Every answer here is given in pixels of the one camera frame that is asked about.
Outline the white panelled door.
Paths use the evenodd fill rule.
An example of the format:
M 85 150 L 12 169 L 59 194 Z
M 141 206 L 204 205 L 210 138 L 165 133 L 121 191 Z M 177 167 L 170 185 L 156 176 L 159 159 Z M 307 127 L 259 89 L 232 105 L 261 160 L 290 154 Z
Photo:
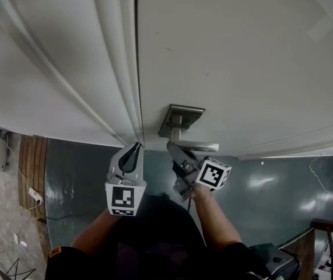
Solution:
M 205 109 L 182 134 L 220 155 L 333 155 L 333 31 L 315 0 L 138 0 L 145 146 L 169 105 Z

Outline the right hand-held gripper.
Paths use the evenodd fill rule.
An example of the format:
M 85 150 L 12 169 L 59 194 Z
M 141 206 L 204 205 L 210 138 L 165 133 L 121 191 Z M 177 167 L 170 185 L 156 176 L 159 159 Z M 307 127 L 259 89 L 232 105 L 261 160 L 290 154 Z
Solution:
M 210 190 L 220 190 L 226 183 L 231 166 L 215 159 L 197 159 L 196 155 L 168 142 L 167 150 L 173 158 L 173 172 L 177 179 L 173 190 L 182 201 L 190 198 L 192 187 L 198 183 Z

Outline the brown slatted wooden step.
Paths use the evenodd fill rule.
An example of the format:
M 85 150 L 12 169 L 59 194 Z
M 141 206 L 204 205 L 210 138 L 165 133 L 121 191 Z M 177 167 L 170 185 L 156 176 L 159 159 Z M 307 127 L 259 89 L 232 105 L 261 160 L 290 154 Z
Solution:
M 47 147 L 48 139 L 45 137 L 22 135 L 18 164 L 20 169 L 18 176 L 19 205 L 29 209 L 31 216 L 36 221 L 38 237 L 45 258 L 51 251 L 45 205 L 37 203 L 29 194 L 29 188 L 35 189 L 42 197 L 45 197 Z

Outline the person's left forearm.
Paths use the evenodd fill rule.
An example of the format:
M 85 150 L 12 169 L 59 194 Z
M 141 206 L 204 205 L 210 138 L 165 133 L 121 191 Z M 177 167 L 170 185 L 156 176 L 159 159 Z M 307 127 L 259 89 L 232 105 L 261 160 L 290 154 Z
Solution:
M 89 256 L 95 256 L 105 244 L 121 216 L 112 215 L 104 210 L 71 244 L 72 248 Z

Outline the person's right forearm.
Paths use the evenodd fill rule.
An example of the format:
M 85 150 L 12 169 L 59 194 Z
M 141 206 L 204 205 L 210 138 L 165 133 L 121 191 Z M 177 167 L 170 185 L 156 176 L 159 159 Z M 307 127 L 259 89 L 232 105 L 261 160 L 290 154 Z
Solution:
M 194 184 L 191 198 L 195 202 L 204 239 L 210 248 L 223 251 L 231 244 L 242 242 L 239 233 L 225 216 L 207 186 Z

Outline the white power strip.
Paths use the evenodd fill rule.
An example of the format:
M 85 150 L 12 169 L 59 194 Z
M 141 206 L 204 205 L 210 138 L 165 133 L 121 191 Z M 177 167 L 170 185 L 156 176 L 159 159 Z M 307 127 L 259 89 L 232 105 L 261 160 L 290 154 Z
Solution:
M 41 205 L 44 202 L 43 196 L 37 192 L 33 187 L 29 187 L 29 195 L 36 201 L 37 205 Z

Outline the person's black clothing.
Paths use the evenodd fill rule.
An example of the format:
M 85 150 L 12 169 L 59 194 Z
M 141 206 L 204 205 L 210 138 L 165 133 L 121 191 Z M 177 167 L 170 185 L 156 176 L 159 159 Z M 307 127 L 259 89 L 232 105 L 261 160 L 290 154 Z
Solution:
M 95 256 L 53 249 L 45 280 L 268 280 L 264 262 L 241 243 L 210 248 L 189 212 L 167 195 L 147 196 L 121 216 Z

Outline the white door frame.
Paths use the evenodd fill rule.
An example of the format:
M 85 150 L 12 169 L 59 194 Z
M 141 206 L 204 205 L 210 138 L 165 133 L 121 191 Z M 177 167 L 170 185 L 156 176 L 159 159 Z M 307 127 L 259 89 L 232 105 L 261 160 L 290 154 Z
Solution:
M 135 0 L 0 0 L 0 128 L 143 142 Z

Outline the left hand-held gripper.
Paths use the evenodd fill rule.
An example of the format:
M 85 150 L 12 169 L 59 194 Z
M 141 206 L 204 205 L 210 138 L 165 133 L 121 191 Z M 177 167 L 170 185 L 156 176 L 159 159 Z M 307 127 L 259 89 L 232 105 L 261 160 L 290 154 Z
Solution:
M 136 216 L 146 188 L 146 182 L 138 180 L 143 177 L 143 145 L 135 142 L 120 149 L 111 158 L 109 172 L 105 183 L 109 213 Z

